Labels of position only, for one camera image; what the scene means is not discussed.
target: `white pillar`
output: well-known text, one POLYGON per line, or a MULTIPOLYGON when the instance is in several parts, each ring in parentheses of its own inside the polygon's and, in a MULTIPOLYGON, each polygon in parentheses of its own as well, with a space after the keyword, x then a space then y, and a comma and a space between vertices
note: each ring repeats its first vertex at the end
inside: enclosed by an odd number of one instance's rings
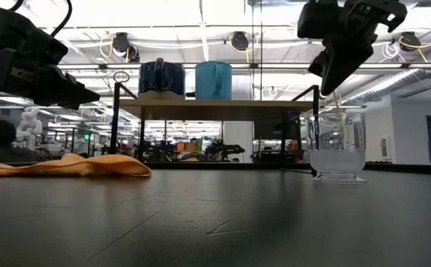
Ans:
MULTIPOLYGON (((231 78, 231 99, 252 100, 250 76, 233 76, 231 78)), ((240 163, 251 163, 253 153, 253 122, 224 122, 223 142, 226 145, 240 145, 245 153, 228 155, 229 158, 238 158, 240 163)))

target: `orange cloth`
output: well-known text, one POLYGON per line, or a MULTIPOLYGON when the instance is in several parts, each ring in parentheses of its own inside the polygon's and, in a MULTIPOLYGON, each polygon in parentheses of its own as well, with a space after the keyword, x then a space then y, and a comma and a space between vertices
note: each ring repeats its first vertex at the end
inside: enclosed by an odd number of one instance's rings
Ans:
POLYGON ((75 154, 65 154, 60 160, 40 162, 26 167, 12 167, 0 163, 0 177, 23 175, 39 176, 147 176, 151 170, 130 156, 104 155, 85 159, 75 154))

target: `clear glass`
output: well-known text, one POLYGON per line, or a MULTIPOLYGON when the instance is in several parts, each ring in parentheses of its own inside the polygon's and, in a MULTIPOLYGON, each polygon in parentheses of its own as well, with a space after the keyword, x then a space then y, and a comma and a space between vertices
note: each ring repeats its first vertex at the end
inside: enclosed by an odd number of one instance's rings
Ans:
POLYGON ((366 182, 357 176, 365 166, 365 114, 324 113, 306 120, 309 162, 321 182, 366 182))

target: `mug handle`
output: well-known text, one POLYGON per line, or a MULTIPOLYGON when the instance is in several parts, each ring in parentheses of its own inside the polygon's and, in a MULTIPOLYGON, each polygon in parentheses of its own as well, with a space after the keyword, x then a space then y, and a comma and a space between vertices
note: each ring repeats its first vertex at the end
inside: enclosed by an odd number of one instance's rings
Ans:
POLYGON ((214 94, 218 96, 220 95, 220 91, 222 90, 222 65, 215 63, 214 69, 216 79, 214 94))
POLYGON ((154 81, 156 83, 156 90, 162 89, 162 78, 164 72, 164 59, 158 58, 154 63, 154 81))

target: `shelf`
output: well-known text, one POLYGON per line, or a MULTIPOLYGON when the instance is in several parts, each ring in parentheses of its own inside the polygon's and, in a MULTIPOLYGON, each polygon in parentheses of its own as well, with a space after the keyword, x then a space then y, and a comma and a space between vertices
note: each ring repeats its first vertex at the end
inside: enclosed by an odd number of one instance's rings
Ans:
POLYGON ((120 107, 146 119, 254 121, 281 119, 312 109, 312 102, 301 101, 223 101, 223 100, 120 100, 120 107))

